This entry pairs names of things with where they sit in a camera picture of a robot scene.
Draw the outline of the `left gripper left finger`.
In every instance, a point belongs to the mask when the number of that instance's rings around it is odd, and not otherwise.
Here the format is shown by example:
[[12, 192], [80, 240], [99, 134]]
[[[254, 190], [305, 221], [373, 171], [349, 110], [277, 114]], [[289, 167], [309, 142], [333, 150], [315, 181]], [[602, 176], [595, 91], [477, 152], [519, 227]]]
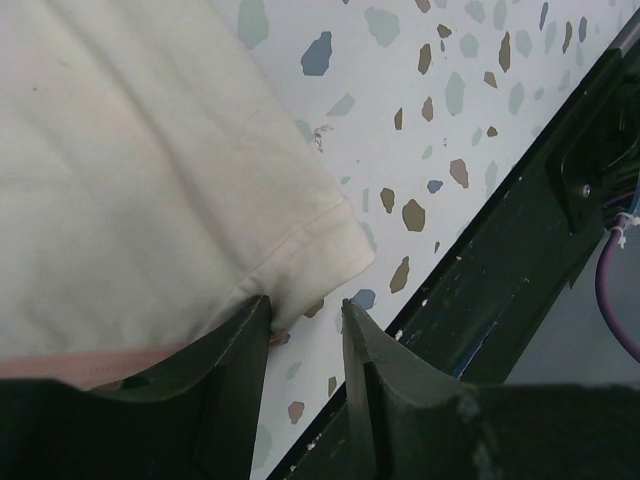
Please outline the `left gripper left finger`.
[[5, 479], [246, 479], [269, 350], [271, 305], [222, 326], [114, 390], [1, 384]]

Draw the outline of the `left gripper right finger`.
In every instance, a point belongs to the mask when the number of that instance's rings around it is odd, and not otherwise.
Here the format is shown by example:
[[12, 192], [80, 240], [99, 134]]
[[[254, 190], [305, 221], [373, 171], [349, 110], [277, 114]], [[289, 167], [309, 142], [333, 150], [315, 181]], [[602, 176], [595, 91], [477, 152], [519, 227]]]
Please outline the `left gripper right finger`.
[[633, 384], [457, 380], [345, 301], [351, 461], [359, 479], [635, 479]]

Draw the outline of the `white pink-trimmed underwear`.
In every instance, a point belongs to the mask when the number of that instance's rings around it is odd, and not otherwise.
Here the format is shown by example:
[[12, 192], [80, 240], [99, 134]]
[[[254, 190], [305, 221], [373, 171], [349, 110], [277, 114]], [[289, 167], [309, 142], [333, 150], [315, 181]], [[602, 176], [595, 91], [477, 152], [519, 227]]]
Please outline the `white pink-trimmed underwear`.
[[1, 375], [108, 384], [375, 254], [209, 1], [1, 5]]

